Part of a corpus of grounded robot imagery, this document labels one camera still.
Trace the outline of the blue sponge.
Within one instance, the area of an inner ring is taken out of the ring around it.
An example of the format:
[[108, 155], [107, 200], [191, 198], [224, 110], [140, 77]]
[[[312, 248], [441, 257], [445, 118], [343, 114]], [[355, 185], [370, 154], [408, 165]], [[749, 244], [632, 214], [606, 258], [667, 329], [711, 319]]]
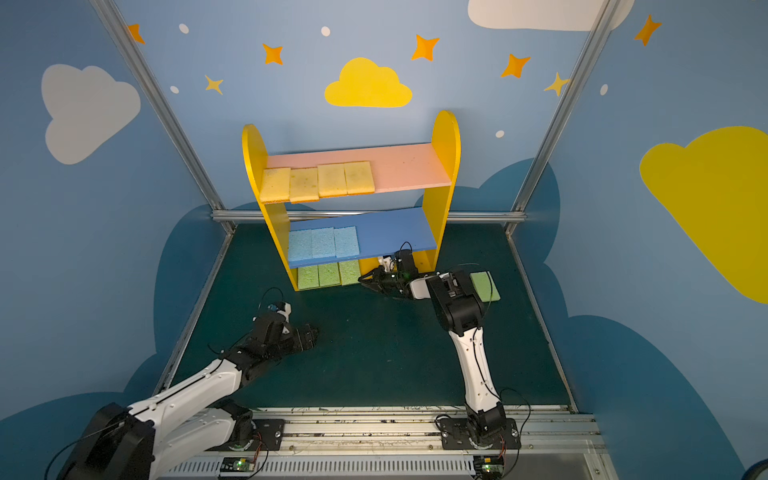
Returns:
[[360, 253], [357, 229], [355, 226], [334, 228], [335, 256], [339, 259], [357, 257]]
[[313, 259], [336, 257], [335, 233], [333, 228], [311, 229], [310, 233]]
[[313, 258], [312, 231], [297, 230], [289, 234], [288, 261], [302, 262]]

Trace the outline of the yellow sponge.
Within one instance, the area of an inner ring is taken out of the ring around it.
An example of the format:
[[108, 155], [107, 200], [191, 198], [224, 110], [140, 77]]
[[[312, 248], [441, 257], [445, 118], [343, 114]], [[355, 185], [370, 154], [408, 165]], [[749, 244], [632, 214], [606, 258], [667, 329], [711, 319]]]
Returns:
[[345, 166], [324, 164], [317, 166], [318, 194], [320, 198], [334, 198], [348, 194]]
[[268, 168], [263, 171], [259, 199], [262, 203], [283, 203], [290, 200], [290, 168]]
[[368, 161], [345, 163], [344, 173], [348, 195], [368, 195], [375, 192], [372, 168]]
[[290, 172], [289, 201], [293, 204], [316, 202], [320, 198], [318, 169], [300, 168]]

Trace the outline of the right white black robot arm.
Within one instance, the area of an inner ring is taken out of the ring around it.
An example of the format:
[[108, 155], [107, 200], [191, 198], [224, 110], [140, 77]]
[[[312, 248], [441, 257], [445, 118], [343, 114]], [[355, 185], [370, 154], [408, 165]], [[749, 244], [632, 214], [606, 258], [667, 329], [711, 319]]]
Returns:
[[468, 435], [486, 445], [507, 427], [501, 395], [495, 388], [484, 346], [484, 320], [490, 303], [475, 289], [464, 270], [420, 273], [413, 251], [401, 248], [361, 275], [358, 282], [377, 293], [429, 300], [437, 320], [456, 349], [464, 387]]

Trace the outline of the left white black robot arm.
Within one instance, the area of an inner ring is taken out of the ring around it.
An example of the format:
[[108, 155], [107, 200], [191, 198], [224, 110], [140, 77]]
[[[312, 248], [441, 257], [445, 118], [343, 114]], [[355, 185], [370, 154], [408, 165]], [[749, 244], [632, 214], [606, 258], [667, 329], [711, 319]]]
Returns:
[[231, 396], [286, 356], [312, 349], [319, 331], [293, 325], [289, 307], [257, 317], [252, 329], [208, 366], [127, 407], [110, 403], [65, 446], [61, 479], [157, 479], [213, 447], [247, 449], [259, 437], [251, 409]]

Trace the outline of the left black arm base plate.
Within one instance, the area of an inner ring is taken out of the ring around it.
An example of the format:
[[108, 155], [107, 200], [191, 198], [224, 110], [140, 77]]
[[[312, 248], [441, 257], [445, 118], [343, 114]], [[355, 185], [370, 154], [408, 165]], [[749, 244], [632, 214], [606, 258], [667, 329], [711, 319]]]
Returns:
[[279, 451], [285, 425], [283, 419], [238, 420], [227, 448], [233, 451], [255, 451], [261, 447]]

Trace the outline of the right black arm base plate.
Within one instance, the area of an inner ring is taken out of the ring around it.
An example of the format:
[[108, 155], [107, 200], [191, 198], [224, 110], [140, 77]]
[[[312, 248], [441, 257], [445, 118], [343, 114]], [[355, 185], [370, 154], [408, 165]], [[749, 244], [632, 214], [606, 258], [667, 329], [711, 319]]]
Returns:
[[517, 450], [521, 447], [520, 432], [512, 419], [498, 429], [481, 433], [467, 418], [438, 416], [435, 419], [444, 450]]

